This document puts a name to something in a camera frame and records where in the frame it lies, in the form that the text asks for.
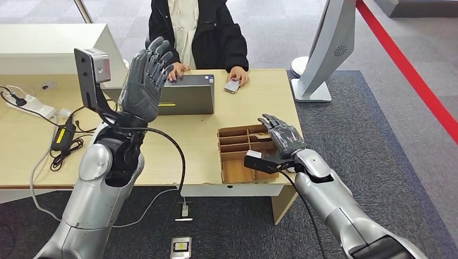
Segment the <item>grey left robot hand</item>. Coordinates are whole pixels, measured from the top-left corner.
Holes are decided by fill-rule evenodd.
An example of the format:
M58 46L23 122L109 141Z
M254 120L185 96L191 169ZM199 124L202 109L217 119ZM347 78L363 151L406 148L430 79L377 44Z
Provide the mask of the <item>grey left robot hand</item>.
M156 119L162 89L174 68L170 63L173 54L167 50L169 46L169 41L159 36L132 58L127 83L118 98L123 112L146 123Z

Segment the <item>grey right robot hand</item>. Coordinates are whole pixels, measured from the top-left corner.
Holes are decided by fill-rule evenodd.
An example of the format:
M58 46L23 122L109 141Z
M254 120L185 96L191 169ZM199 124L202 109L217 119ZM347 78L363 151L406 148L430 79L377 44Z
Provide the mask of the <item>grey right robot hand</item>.
M303 137L294 126L266 113L263 113L258 121L267 129L268 135L277 147L279 158L290 159L294 153L306 148Z

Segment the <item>person's right hand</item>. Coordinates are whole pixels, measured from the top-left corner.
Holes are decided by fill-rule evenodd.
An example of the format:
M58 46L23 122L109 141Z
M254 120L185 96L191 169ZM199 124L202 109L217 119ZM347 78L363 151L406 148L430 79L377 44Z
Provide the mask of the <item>person's right hand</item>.
M181 78L183 74L189 71L189 66L182 64L180 62L173 63L173 69L167 76L168 81L175 83L178 78Z

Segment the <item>person's left hand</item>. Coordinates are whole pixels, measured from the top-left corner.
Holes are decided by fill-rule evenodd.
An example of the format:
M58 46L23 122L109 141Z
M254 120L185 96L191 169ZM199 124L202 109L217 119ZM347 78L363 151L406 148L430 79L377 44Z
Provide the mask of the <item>person's left hand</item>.
M230 69L227 75L227 81L231 81L232 79L236 79L239 82L239 86L246 85L250 80L247 71L240 66L234 66Z

